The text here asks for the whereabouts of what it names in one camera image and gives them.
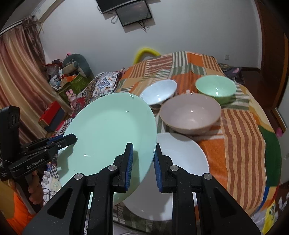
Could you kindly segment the person's left hand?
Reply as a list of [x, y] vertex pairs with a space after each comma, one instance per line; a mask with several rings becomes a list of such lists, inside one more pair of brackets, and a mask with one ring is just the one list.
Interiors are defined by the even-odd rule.
[[30, 193], [30, 202], [32, 202], [34, 205], [40, 205], [42, 207], [44, 203], [44, 192], [40, 183], [37, 170], [32, 172], [32, 181], [29, 184], [28, 192]]

